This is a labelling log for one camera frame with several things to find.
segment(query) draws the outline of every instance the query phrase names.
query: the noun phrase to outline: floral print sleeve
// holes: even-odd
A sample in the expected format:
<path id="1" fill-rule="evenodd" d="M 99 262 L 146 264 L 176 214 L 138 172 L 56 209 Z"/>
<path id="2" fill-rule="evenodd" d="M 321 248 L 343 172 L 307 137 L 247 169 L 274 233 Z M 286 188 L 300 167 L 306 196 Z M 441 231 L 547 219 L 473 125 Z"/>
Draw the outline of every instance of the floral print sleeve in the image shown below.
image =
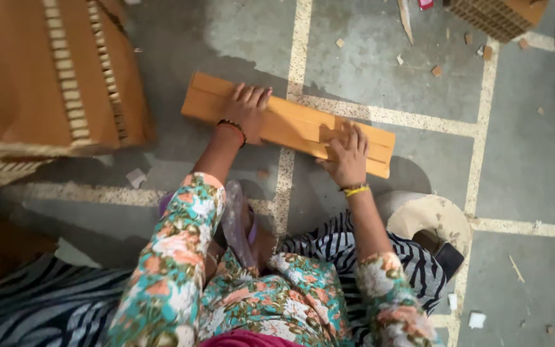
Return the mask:
<path id="1" fill-rule="evenodd" d="M 224 211 L 213 176 L 185 178 L 141 252 L 109 330 L 112 346 L 192 346 L 204 258 Z"/>
<path id="2" fill-rule="evenodd" d="M 393 252 L 361 261 L 357 284 L 370 303 L 370 331 L 377 346 L 443 346 Z"/>

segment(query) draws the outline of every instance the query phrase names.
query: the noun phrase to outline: floral shirt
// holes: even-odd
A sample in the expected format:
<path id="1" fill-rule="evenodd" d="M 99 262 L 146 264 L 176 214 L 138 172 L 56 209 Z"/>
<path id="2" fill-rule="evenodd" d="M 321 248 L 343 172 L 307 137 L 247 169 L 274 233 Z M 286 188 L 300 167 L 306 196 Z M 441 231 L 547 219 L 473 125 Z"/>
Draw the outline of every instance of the floral shirt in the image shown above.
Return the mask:
<path id="1" fill-rule="evenodd" d="M 141 252 L 109 330 L 111 346 L 192 346 L 234 329 L 304 346 L 354 346 L 333 264 L 291 253 L 271 275 L 244 269 L 227 251 L 204 287 L 204 258 L 225 191 L 205 173 L 186 177 Z M 441 346 L 394 253 L 360 262 L 357 283 L 370 303 L 376 344 Z"/>

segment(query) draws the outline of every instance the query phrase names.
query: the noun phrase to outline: gray floor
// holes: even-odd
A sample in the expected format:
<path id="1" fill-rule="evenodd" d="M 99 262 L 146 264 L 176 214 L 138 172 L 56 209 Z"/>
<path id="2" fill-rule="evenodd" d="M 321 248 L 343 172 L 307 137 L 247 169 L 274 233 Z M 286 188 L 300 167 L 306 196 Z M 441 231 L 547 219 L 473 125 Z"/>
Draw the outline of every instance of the gray floor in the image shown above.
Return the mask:
<path id="1" fill-rule="evenodd" d="M 395 1 L 314 0 L 304 93 L 467 123 L 477 121 L 483 61 L 474 52 L 486 36 L 440 8 L 411 4 L 410 46 Z M 555 34 L 555 0 L 535 32 Z M 157 123 L 151 147 L 96 159 L 62 159 L 23 182 L 75 182 L 128 187 L 126 174 L 147 174 L 143 189 L 176 187 L 202 152 L 210 129 L 181 116 L 191 73 L 261 83 L 286 95 L 296 1 L 150 1 L 131 7 L 128 29 L 145 93 Z M 463 42 L 466 31 L 474 44 Z M 342 38 L 339 49 L 335 41 Z M 401 54 L 404 65 L 397 63 Z M 435 65 L 443 75 L 434 78 Z M 544 115 L 536 112 L 544 109 Z M 376 194 L 391 190 L 436 193 L 464 208 L 473 138 L 372 123 L 397 135 L 388 180 L 370 177 Z M 272 200 L 277 146 L 246 147 L 230 178 L 246 193 Z M 267 170 L 268 177 L 259 177 Z M 312 158 L 295 157 L 288 230 L 313 229 L 345 208 L 335 184 Z M 130 267 L 157 220 L 153 207 L 62 200 L 11 201 L 0 191 L 0 215 L 66 237 L 104 266 Z M 555 224 L 555 53 L 515 43 L 498 59 L 477 216 Z M 263 219 L 271 225 L 271 219 Z M 555 238 L 475 232 L 459 346 L 555 346 Z M 518 282 L 511 254 L 526 283 Z M 470 310 L 487 314 L 482 330 L 467 327 Z M 437 313 L 448 314 L 446 303 Z M 526 321 L 520 327 L 521 320 Z M 448 332 L 441 330 L 446 341 Z"/>

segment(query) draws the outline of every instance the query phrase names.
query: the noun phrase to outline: yellow thread bracelet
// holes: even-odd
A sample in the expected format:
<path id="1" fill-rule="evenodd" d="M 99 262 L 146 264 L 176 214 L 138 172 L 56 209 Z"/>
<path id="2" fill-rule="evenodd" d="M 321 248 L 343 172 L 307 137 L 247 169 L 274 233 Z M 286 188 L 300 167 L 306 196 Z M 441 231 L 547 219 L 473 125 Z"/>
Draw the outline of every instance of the yellow thread bracelet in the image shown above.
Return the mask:
<path id="1" fill-rule="evenodd" d="M 356 193 L 361 193 L 362 191 L 366 191 L 366 190 L 369 190 L 369 186 L 362 186 L 357 189 L 344 189 L 344 193 L 346 194 L 346 197 L 349 198 L 352 195 L 355 195 Z"/>

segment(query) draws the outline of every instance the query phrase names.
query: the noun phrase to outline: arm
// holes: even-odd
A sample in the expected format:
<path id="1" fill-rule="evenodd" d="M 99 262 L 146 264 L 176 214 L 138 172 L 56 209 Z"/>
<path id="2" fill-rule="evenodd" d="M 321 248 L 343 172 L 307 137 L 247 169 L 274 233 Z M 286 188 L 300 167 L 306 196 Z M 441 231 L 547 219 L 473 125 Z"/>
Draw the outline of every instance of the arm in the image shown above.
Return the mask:
<path id="1" fill-rule="evenodd" d="M 340 187 L 365 183 L 368 142 L 356 125 L 347 126 L 348 139 L 333 139 L 336 162 L 320 161 Z M 442 346 L 421 309 L 393 252 L 372 192 L 363 190 L 347 198 L 355 225 L 359 266 L 357 284 L 369 305 L 370 330 L 382 346 Z"/>
<path id="2" fill-rule="evenodd" d="M 235 127 L 220 125 L 181 183 L 121 297 L 107 345 L 192 346 L 198 328 L 207 247 L 224 211 L 223 184 L 243 136 L 254 140 L 271 94 L 240 84 L 226 109 Z"/>

